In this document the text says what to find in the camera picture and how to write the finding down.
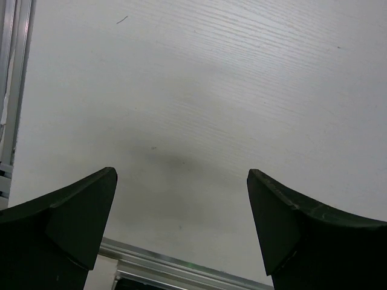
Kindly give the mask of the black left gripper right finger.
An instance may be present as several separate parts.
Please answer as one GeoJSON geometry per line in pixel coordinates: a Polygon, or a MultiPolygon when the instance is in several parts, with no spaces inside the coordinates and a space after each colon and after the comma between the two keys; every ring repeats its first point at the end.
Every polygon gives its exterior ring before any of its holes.
{"type": "Polygon", "coordinates": [[[385,289],[386,223],[292,190],[258,169],[247,188],[275,289],[385,289]]]}

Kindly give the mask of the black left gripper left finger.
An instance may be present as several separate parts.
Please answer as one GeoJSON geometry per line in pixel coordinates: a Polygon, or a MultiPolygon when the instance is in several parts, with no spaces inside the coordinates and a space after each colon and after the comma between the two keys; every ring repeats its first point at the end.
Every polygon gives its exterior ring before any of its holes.
{"type": "Polygon", "coordinates": [[[117,186],[105,167],[1,211],[1,289],[83,289],[117,186]]]}

